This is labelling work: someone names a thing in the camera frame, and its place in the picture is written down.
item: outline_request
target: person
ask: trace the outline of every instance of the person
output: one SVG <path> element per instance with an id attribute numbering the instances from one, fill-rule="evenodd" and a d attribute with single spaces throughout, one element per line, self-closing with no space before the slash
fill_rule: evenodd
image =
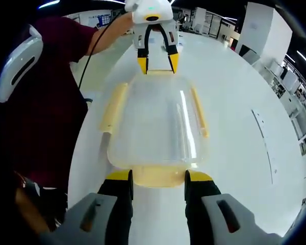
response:
<path id="1" fill-rule="evenodd" d="M 107 49 L 133 25 L 131 13 L 106 30 L 94 54 Z M 67 192 L 74 146 L 87 104 L 70 62 L 89 55 L 103 29 L 66 17 L 48 17 L 33 26 L 42 35 L 40 59 L 0 105 L 0 146 L 15 171 L 42 187 Z"/>

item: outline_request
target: transparent plastic container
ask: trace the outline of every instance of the transparent plastic container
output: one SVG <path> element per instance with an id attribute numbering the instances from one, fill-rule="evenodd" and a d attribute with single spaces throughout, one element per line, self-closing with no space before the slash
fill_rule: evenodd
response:
<path id="1" fill-rule="evenodd" d="M 133 169 L 137 184 L 175 186 L 187 169 L 203 162 L 206 138 L 199 100 L 186 78 L 137 75 L 128 84 L 108 158 L 116 167 Z"/>

